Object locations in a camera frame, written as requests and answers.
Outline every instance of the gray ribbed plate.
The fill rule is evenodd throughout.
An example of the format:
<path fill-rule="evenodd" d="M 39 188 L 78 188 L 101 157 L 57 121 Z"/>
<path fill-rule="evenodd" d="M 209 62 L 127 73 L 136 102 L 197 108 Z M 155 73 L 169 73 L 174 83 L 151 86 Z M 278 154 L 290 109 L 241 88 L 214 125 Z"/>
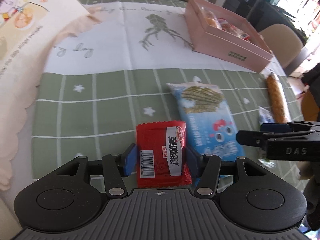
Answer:
<path fill-rule="evenodd" d="M 111 200 L 92 223 L 72 232 L 39 233 L 25 229 L 16 240 L 307 240 L 297 229 L 260 234 L 239 228 L 211 200 L 187 189 L 135 189 Z"/>

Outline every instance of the cartoon eye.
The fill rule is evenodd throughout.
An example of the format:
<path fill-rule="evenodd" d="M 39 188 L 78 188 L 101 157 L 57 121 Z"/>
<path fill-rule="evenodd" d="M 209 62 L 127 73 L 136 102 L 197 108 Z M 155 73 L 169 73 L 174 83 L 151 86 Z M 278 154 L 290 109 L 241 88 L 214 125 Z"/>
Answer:
<path fill-rule="evenodd" d="M 230 126 L 226 127 L 226 133 L 227 133 L 227 135 L 233 135 L 233 130 Z"/>
<path fill-rule="evenodd" d="M 219 133 L 219 132 L 216 133 L 215 137 L 216 137 L 216 140 L 218 142 L 223 142 L 224 141 L 223 135 L 221 133 Z"/>

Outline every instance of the pink box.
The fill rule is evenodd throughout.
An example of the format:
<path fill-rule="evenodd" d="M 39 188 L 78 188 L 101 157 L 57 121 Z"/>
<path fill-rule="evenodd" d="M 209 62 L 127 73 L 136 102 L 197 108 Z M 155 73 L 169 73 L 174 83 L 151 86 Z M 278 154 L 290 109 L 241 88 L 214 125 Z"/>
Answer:
<path fill-rule="evenodd" d="M 208 25 L 201 10 L 212 11 L 217 18 L 250 35 L 252 43 Z M 197 52 L 217 57 L 260 73 L 273 58 L 267 44 L 243 17 L 204 0 L 190 0 L 185 11 L 191 41 Z"/>

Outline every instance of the barcode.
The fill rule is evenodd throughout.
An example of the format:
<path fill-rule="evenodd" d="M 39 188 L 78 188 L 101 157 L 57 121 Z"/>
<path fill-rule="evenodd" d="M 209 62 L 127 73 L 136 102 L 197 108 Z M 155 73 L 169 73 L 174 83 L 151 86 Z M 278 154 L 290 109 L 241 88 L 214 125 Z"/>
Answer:
<path fill-rule="evenodd" d="M 153 150 L 140 151 L 140 178 L 154 178 Z"/>

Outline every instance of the beige chair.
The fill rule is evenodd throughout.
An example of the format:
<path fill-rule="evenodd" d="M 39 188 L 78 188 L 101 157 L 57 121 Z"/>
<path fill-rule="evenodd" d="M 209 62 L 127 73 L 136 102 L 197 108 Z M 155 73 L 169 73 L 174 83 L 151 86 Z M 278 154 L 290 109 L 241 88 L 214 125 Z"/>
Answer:
<path fill-rule="evenodd" d="M 298 56 L 303 47 L 294 31 L 283 24 L 271 25 L 260 34 L 275 54 L 282 68 L 286 68 Z"/>

